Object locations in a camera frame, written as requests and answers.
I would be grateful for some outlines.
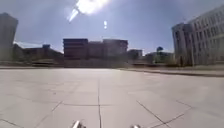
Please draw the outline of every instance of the building facade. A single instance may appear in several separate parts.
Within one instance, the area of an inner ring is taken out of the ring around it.
[[[129,60],[138,60],[142,58],[142,50],[139,49],[130,49],[127,52],[127,57]]]
[[[128,41],[117,39],[104,39],[106,57],[116,57],[127,52]]]
[[[189,61],[192,65],[222,63],[224,61],[224,5],[187,24],[174,26],[173,37],[177,61],[182,57],[184,64]]]
[[[11,61],[18,20],[7,13],[0,14],[0,61]]]
[[[55,63],[63,62],[63,54],[53,50],[49,44],[44,44],[42,45],[42,47],[37,48],[23,48],[22,52],[24,56],[24,61],[28,62],[38,62],[42,60],[52,60],[52,62]]]
[[[64,39],[64,58],[83,60],[88,58],[88,39]]]
[[[105,58],[105,45],[101,41],[90,41],[88,44],[88,58]]]

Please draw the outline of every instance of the ground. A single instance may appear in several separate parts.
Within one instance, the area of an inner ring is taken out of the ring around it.
[[[115,69],[1,69],[0,128],[221,128],[224,79]]]

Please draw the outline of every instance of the building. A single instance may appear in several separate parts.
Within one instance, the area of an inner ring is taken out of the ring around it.
[[[42,47],[37,48],[24,48],[22,49],[23,55],[21,54],[21,50],[18,50],[17,53],[14,53],[16,55],[20,54],[19,58],[22,59],[21,56],[24,57],[25,62],[29,63],[46,63],[46,64],[63,64],[64,56],[62,53],[55,51],[54,49],[51,49],[50,45],[44,44]]]
[[[144,60],[148,64],[165,64],[171,65],[175,63],[174,54],[169,52],[152,52],[144,56]]]
[[[101,41],[90,41],[88,44],[88,58],[103,59],[105,57],[105,45]]]
[[[64,56],[67,60],[83,60],[93,58],[110,58],[127,52],[128,41],[104,39],[88,41],[88,39],[64,39]]]
[[[121,56],[127,52],[128,41],[118,40],[118,39],[104,39],[105,44],[105,56],[106,57],[116,57]]]
[[[224,61],[224,5],[172,30],[179,64],[207,65]]]
[[[175,58],[179,65],[192,65],[192,44],[189,39],[191,26],[178,24],[172,28],[174,39]]]
[[[7,13],[0,14],[0,61],[11,61],[18,20]]]
[[[127,56],[129,60],[138,60],[142,58],[142,50],[139,49],[130,49],[127,52]]]
[[[126,40],[105,39],[101,42],[64,39],[63,43],[65,67],[100,68],[125,65],[123,60],[128,46]]]
[[[64,39],[64,58],[82,60],[88,58],[88,39]]]

